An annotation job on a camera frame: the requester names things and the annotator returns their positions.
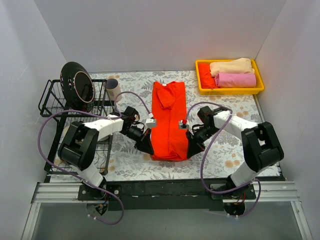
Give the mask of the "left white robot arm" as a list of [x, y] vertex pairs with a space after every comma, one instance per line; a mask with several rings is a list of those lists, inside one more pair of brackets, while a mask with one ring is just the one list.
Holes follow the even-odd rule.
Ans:
[[122, 113], [112, 113], [106, 118], [92, 122], [75, 121], [70, 124], [57, 155], [73, 167], [90, 186], [89, 194], [95, 200], [106, 196], [105, 178], [94, 164], [98, 142], [114, 133], [121, 133], [135, 141], [134, 148], [149, 155], [154, 154], [151, 129], [139, 128], [139, 112], [128, 106]]

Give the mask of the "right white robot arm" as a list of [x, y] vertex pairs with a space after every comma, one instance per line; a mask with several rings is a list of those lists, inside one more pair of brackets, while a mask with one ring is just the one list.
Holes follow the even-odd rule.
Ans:
[[221, 131], [228, 132], [242, 142], [244, 163], [228, 176], [224, 186], [217, 190], [204, 187], [212, 194], [227, 194], [230, 198], [237, 199], [261, 172], [284, 158], [275, 129], [267, 121], [256, 123], [245, 120], [233, 115], [231, 109], [223, 106], [216, 109], [204, 106], [197, 116], [201, 124], [188, 127], [187, 119], [179, 123], [180, 129], [186, 129], [188, 158], [201, 152], [206, 155], [209, 147], [204, 145], [205, 141], [215, 140]]

